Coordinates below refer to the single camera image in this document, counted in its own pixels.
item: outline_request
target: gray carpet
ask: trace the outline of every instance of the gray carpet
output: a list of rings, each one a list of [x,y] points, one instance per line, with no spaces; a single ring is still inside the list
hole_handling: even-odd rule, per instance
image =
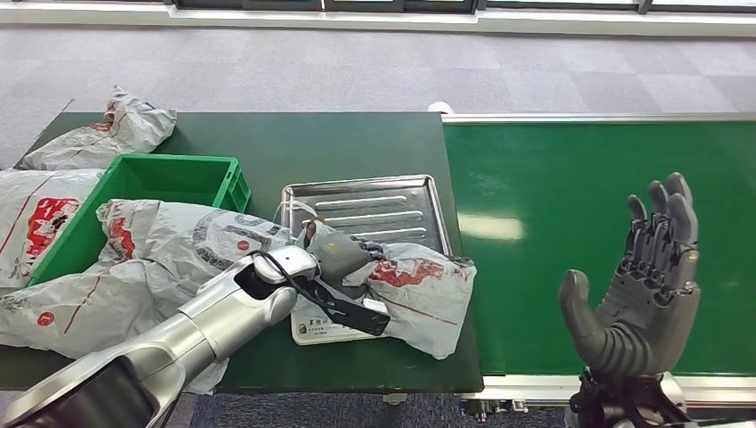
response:
[[[756,111],[756,41],[0,27],[0,168],[113,84],[179,111]],[[0,394],[0,407],[11,393]],[[561,426],[561,410],[489,426]],[[167,426],[466,427],[451,395],[184,396]]]

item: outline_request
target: silver robotic arm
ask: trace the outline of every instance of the silver robotic arm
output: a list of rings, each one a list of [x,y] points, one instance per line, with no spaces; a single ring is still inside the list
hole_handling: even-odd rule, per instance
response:
[[[380,335],[388,316],[334,298],[320,279],[343,278],[375,255],[339,235],[331,244],[328,252],[287,246],[244,257],[149,332],[88,354],[24,392],[3,427],[151,427],[205,368],[288,316],[300,293],[335,322]]]

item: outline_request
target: white plastic bag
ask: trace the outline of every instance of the white plastic bag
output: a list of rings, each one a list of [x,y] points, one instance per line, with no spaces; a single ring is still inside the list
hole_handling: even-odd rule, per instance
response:
[[[309,235],[307,229],[302,230],[297,245],[304,247],[307,236],[311,248],[318,245],[319,236],[342,233],[320,220],[314,225]],[[402,339],[436,359],[453,354],[473,293],[477,271],[472,261],[450,258],[416,243],[382,247],[387,260],[368,263],[345,277],[343,284],[331,285],[344,292],[367,285],[364,297],[384,303],[391,317],[385,335]],[[314,328],[310,320],[316,321]],[[292,312],[292,335],[299,344],[374,338],[326,321],[323,310],[302,296]]]
[[[108,168],[123,153],[148,153],[176,126],[176,112],[113,89],[103,121],[73,129],[23,158],[29,169]]]
[[[0,171],[0,294],[29,280],[102,173]]]
[[[162,314],[194,297],[197,289],[253,250],[286,245],[289,232],[247,214],[180,202],[113,200],[97,211],[108,244],[98,263],[149,259],[174,282],[150,284]]]
[[[133,259],[6,294],[0,298],[0,343],[69,358],[107,349],[166,319],[153,305],[151,289],[172,280],[160,264]],[[210,365],[185,390],[210,393],[227,365]]]
[[[386,304],[391,321],[385,333],[436,359],[453,354],[473,294],[472,261],[416,243],[385,244],[383,252],[386,261],[354,275],[367,273],[372,297]]]

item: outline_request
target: green table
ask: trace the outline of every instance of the green table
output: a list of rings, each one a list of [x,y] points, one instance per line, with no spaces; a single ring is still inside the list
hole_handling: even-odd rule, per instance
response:
[[[63,113],[35,147],[101,116]],[[247,212],[268,219],[273,219],[282,189],[292,183],[430,174],[436,180],[452,249],[460,252],[438,114],[180,113],[176,131],[157,152],[238,158],[252,192]],[[0,351],[0,385],[28,387],[66,362],[49,352],[5,347]],[[30,370],[44,365],[49,369]],[[456,353],[443,361],[396,339],[298,346],[286,319],[233,355],[218,389],[459,392],[481,390],[482,378],[469,315]]]
[[[39,143],[97,117],[63,114]],[[224,388],[472,392],[483,374],[486,390],[465,397],[562,403],[577,387],[581,367],[556,300],[564,270],[584,270],[597,303],[620,259],[627,194],[643,193],[650,180],[679,170],[693,187],[701,220],[703,299],[676,376],[693,402],[756,403],[756,333],[750,330],[756,284],[748,269],[748,244],[756,242],[749,221],[756,213],[755,118],[456,115],[443,121],[441,129],[438,116],[421,113],[180,116],[176,134],[160,149],[207,153],[206,142],[214,141],[212,154],[240,159],[253,188],[250,212],[265,218],[291,182],[434,175],[455,251],[461,248],[479,269],[474,317],[468,314],[457,354],[446,361],[393,340],[297,347],[284,321],[234,356]],[[357,160],[335,166],[325,147],[353,151]],[[9,367],[14,351],[37,354],[2,349],[0,367]],[[33,380],[10,371],[0,368],[0,384]],[[719,395],[707,395],[712,385]]]

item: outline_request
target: robotic arm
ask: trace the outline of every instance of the robotic arm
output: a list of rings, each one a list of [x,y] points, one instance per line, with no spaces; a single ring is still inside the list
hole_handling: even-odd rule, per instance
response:
[[[648,193],[650,216],[635,195],[628,198],[624,255],[596,310],[588,306],[582,272],[567,271],[559,290],[564,322],[587,365],[570,400],[567,420],[574,427],[691,423],[683,403],[664,394],[662,378],[682,355],[700,300],[698,220],[679,173],[664,184],[653,181]]]
[[[380,257],[377,246],[333,235],[312,253],[255,251],[208,281],[178,314],[147,333],[52,374],[8,407],[4,427],[153,426],[202,370],[292,311],[297,295],[334,322],[380,335],[383,313],[334,297],[321,277],[341,279]]]

